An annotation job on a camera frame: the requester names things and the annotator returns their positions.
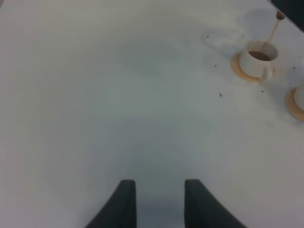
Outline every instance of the wooden saucer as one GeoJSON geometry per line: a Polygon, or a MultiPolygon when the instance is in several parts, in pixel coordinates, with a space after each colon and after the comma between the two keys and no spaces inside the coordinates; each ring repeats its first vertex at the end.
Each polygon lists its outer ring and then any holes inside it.
{"type": "Polygon", "coordinates": [[[299,121],[304,122],[304,111],[295,103],[295,91],[297,88],[290,90],[285,97],[285,105],[289,112],[299,121]]]}
{"type": "Polygon", "coordinates": [[[236,53],[232,59],[231,59],[231,68],[234,71],[234,73],[241,78],[249,81],[249,82],[260,82],[260,79],[258,77],[252,77],[245,72],[242,71],[242,69],[239,66],[239,58],[241,57],[241,52],[236,53]]]}

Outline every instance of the coffee cup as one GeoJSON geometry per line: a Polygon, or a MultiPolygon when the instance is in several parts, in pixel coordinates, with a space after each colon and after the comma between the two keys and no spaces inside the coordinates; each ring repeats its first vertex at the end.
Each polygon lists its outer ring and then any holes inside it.
{"type": "Polygon", "coordinates": [[[274,45],[264,40],[252,40],[246,43],[241,53],[239,67],[245,74],[259,78],[260,82],[268,81],[274,74],[278,56],[274,45]]]}

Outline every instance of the cup handle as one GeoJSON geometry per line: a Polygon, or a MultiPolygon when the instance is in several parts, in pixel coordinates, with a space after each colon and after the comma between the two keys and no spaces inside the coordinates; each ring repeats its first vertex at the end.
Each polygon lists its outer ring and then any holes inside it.
{"type": "Polygon", "coordinates": [[[272,78],[273,75],[274,75],[273,68],[271,66],[264,66],[264,71],[260,78],[260,83],[268,81],[269,79],[272,78]]]}

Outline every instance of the stirring stick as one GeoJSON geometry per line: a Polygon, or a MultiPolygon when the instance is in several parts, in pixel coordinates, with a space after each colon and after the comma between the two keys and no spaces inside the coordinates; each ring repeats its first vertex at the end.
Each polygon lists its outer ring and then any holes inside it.
{"type": "Polygon", "coordinates": [[[267,47],[268,47],[268,44],[271,43],[273,37],[275,36],[276,30],[277,30],[277,27],[278,27],[279,24],[280,24],[280,21],[281,21],[280,19],[278,19],[278,20],[276,21],[275,28],[274,28],[274,30],[272,31],[272,34],[271,34],[269,40],[266,41],[266,42],[263,44],[262,49],[261,49],[261,52],[262,52],[262,53],[265,53],[265,52],[266,52],[267,47]]]}

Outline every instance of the white cup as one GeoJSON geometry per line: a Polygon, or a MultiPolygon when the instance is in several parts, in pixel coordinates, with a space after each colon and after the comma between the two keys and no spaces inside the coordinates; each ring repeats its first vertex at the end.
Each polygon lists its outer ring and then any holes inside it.
{"type": "Polygon", "coordinates": [[[274,73],[276,60],[279,56],[277,48],[270,43],[263,46],[265,42],[266,41],[264,40],[247,42],[239,60],[239,66],[242,71],[249,76],[260,78],[261,82],[271,79],[274,73]],[[263,53],[270,58],[270,61],[256,59],[249,53],[250,51],[261,52],[262,49],[263,53]]]}
{"type": "Polygon", "coordinates": [[[296,89],[294,102],[304,112],[304,82],[296,89]]]}

